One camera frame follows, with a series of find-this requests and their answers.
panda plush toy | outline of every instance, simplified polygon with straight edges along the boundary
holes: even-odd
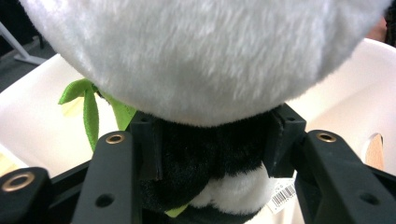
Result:
[[[163,180],[141,181],[144,208],[159,214],[151,223],[236,224],[275,183],[262,164],[260,114],[334,71],[389,0],[21,4],[100,91],[163,119]]]

white fur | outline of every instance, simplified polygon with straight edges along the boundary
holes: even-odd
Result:
[[[21,0],[101,90],[214,126],[267,111],[338,67],[389,0]]]
[[[276,181],[268,177],[264,166],[247,174],[226,175],[220,180],[210,180],[190,205],[199,208],[211,204],[225,213],[251,214],[268,203]]]

